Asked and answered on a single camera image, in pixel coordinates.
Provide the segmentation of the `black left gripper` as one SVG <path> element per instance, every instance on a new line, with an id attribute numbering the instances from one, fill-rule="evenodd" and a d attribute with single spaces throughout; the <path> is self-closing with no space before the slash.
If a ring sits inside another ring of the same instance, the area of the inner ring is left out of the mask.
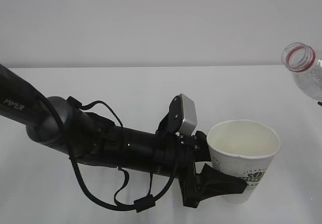
<path id="1" fill-rule="evenodd" d="M 178 179 L 183 206 L 196 208 L 203 200 L 229 194 L 242 194 L 247 183 L 244 179 L 224 174 L 208 164 L 204 164 L 200 173 L 196 173 L 196 162 L 210 162 L 206 134 L 196 131 L 193 136 L 166 134 L 158 143 L 153 162 L 153 172 L 170 176 L 175 162 L 178 167 L 175 178 Z"/>

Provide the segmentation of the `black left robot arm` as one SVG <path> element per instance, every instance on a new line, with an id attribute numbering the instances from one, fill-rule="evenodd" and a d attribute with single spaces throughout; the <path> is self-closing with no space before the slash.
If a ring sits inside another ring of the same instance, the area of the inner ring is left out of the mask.
<path id="1" fill-rule="evenodd" d="M 25 125 L 32 141 L 67 154 L 81 190 L 103 208 L 137 212 L 152 208 L 175 179 L 183 205 L 192 208 L 202 200 L 241 194 L 246 189 L 244 179 L 208 165 L 211 157 L 206 135 L 196 130 L 195 105 L 184 94 L 173 98 L 155 133 L 125 128 L 120 119 L 112 121 L 93 113 L 94 105 L 83 105 L 73 97 L 45 97 L 1 67 L 1 115 Z M 157 195 L 147 193 L 132 204 L 108 204 L 88 190 L 79 164 L 117 168 L 124 174 L 124 184 L 128 184 L 130 169 L 167 176 L 168 181 Z"/>

